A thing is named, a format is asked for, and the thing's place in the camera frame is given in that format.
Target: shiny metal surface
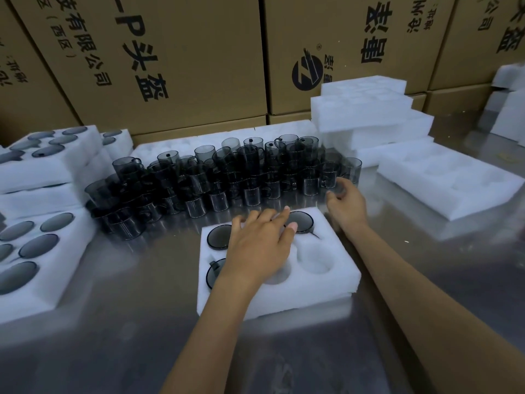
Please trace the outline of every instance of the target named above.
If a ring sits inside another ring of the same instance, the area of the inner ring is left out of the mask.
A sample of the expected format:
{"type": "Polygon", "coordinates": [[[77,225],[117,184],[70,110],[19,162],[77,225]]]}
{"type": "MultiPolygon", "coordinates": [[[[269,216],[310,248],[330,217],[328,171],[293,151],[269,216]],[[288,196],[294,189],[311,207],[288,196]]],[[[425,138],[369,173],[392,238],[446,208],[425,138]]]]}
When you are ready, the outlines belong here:
{"type": "MultiPolygon", "coordinates": [[[[473,121],[466,114],[436,119],[436,141],[523,174],[525,149],[469,133],[473,121]]],[[[375,171],[364,169],[359,183],[372,227],[525,352],[524,191],[448,222],[375,171]]],[[[322,194],[286,193],[267,203],[286,204],[325,211],[322,194]]],[[[195,219],[180,213],[127,242],[99,234],[56,310],[0,325],[0,392],[158,392],[197,321],[200,229],[247,210],[195,219]]],[[[247,321],[226,392],[410,393],[414,370],[405,376],[400,362],[410,348],[402,348],[406,339],[388,314],[364,272],[351,299],[247,321]]]]}

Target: black circular logo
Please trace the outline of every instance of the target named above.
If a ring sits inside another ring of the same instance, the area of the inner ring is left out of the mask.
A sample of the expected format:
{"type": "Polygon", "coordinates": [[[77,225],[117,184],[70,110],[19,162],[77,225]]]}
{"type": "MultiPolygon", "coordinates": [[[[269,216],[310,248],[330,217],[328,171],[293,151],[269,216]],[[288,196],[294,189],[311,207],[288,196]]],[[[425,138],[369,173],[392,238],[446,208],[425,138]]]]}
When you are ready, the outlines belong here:
{"type": "Polygon", "coordinates": [[[306,48],[303,52],[305,55],[301,57],[301,66],[299,66],[299,61],[293,66],[292,81],[299,90],[310,91],[321,82],[323,64],[319,58],[311,55],[306,48]]]}

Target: brown cardboard box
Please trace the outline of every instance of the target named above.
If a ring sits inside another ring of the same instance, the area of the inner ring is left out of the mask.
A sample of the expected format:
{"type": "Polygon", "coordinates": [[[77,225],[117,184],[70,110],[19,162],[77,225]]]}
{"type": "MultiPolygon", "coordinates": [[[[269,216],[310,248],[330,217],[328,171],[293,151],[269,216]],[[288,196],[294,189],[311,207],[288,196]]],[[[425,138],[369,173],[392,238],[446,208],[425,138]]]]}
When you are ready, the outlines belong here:
{"type": "Polygon", "coordinates": [[[172,140],[174,138],[193,137],[195,135],[220,133],[223,131],[248,129],[250,127],[259,127],[262,125],[266,125],[266,116],[257,116],[255,118],[243,118],[241,120],[233,120],[229,122],[205,124],[194,127],[185,127],[183,129],[134,135],[133,143],[135,144],[135,146],[137,146],[149,142],[172,140]]]}
{"type": "Polygon", "coordinates": [[[264,0],[270,113],[310,109],[321,83],[381,74],[428,89],[454,0],[264,0]]]}
{"type": "Polygon", "coordinates": [[[525,59],[524,8],[525,0],[457,0],[430,89],[488,83],[501,65],[525,59]]]}
{"type": "Polygon", "coordinates": [[[84,124],[266,114],[258,0],[11,0],[84,124]]]}
{"type": "Polygon", "coordinates": [[[78,124],[10,5],[0,0],[0,144],[78,124]]]}
{"type": "MultiPolygon", "coordinates": [[[[412,102],[412,109],[423,111],[423,105],[425,104],[426,93],[410,95],[414,102],[412,102]]],[[[288,113],[288,114],[269,114],[268,124],[279,124],[288,123],[297,120],[310,120],[312,113],[307,110],[304,112],[288,113]]]]}
{"type": "Polygon", "coordinates": [[[432,116],[481,110],[489,99],[490,83],[429,91],[423,112],[432,116]]]}

